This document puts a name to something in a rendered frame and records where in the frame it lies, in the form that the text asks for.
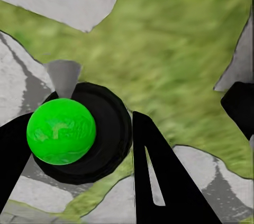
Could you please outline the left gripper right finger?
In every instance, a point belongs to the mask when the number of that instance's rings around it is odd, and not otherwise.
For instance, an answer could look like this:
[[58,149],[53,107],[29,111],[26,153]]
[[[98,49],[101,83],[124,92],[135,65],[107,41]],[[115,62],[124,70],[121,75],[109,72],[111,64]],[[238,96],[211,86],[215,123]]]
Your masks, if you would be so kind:
[[[131,116],[137,224],[222,224],[154,121]],[[145,148],[166,206],[153,202]]]

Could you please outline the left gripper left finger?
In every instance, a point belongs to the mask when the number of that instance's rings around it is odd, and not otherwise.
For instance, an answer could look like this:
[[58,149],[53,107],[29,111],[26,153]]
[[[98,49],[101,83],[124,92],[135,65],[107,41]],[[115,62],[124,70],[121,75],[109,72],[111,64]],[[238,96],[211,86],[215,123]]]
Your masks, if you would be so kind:
[[0,210],[8,199],[32,152],[26,130],[33,113],[14,118],[0,127]]

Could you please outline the insectifuge atomizer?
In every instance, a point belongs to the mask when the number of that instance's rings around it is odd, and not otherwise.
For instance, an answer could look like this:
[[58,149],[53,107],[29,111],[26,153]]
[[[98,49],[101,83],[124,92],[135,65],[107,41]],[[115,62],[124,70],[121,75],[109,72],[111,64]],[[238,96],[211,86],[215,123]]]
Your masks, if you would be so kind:
[[113,173],[133,145],[132,116],[106,87],[78,82],[83,66],[46,64],[55,91],[33,112],[26,130],[34,161],[61,183],[96,183]]

